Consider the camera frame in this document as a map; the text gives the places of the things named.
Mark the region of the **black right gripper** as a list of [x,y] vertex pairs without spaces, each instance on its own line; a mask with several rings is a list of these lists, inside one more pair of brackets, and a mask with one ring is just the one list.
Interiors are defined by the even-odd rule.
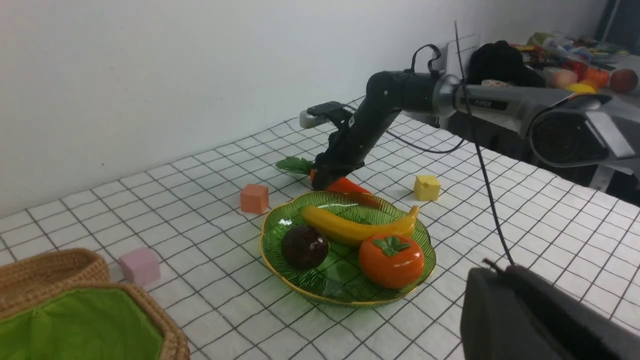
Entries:
[[367,155],[400,112],[386,105],[377,108],[372,100],[363,100],[350,119],[334,133],[327,150],[315,158],[311,187],[315,191],[324,191],[339,178],[363,167]]

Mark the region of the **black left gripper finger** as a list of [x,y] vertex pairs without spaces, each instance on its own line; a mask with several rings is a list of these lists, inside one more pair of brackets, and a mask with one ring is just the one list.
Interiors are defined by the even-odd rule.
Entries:
[[640,339],[520,265],[469,270],[460,335],[467,360],[637,360]]

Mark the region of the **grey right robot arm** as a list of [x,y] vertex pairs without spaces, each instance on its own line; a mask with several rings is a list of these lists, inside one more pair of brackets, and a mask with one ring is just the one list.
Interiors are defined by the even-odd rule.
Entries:
[[639,175],[639,109],[616,96],[468,85],[450,74],[380,71],[369,78],[361,105],[315,158],[313,189],[324,191],[363,167],[401,112],[508,118],[515,123],[513,131],[548,166],[608,166]]

